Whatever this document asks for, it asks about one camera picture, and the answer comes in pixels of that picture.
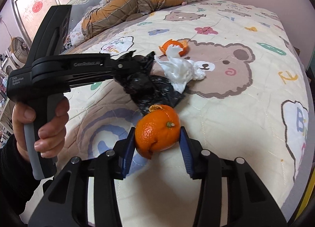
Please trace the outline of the person's left forearm black sleeve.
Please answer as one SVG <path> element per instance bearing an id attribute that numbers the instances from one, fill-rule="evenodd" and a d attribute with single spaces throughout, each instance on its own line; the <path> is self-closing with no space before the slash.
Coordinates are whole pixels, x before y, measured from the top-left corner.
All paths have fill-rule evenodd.
<path id="1" fill-rule="evenodd" d="M 11 135 L 1 148 L 1 226 L 27 226 L 20 215 L 39 185 L 30 162 L 23 159 Z"/>

